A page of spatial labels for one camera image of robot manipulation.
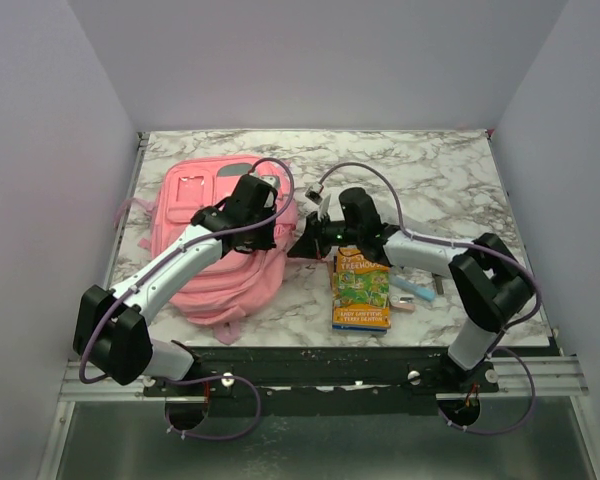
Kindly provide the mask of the pink student backpack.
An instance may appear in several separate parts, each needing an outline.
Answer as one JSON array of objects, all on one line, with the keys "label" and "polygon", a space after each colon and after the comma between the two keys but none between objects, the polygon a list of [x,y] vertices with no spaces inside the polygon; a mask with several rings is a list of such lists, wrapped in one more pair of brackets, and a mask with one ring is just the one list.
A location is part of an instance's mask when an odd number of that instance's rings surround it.
[{"label": "pink student backpack", "polygon": [[240,322],[273,299],[297,225],[289,169],[237,155],[182,161],[152,210],[151,261],[113,287],[151,322],[170,303],[193,324],[234,343]]}]

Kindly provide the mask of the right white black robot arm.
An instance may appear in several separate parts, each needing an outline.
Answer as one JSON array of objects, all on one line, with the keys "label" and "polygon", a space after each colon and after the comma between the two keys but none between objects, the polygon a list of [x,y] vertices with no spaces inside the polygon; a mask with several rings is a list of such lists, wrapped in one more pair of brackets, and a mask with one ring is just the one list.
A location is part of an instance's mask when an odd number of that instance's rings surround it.
[{"label": "right white black robot arm", "polygon": [[476,369],[509,328],[512,317],[540,298],[533,276],[495,234],[476,240],[449,240],[407,231],[381,220],[371,196],[360,187],[339,195],[344,218],[328,215],[320,186],[306,197],[318,209],[305,219],[304,233],[288,252],[291,258],[318,259],[334,247],[354,247],[366,260],[389,268],[411,267],[453,280],[468,320],[447,350],[450,361],[440,379],[460,392],[476,380]]}]

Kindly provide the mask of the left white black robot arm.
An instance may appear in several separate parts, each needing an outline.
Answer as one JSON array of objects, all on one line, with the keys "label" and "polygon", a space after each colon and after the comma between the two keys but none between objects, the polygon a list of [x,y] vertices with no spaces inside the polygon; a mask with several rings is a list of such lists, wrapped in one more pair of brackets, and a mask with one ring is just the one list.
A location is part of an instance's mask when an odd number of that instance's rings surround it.
[{"label": "left white black robot arm", "polygon": [[252,253],[274,247],[280,181],[275,176],[242,175],[233,192],[194,213],[184,231],[154,260],[126,280],[104,289],[90,287],[80,300],[73,349],[80,356],[79,378],[93,383],[88,364],[101,378],[128,385],[140,376],[167,379],[181,395],[202,380],[194,356],[174,343],[154,341],[150,322],[186,283],[232,251]]}]

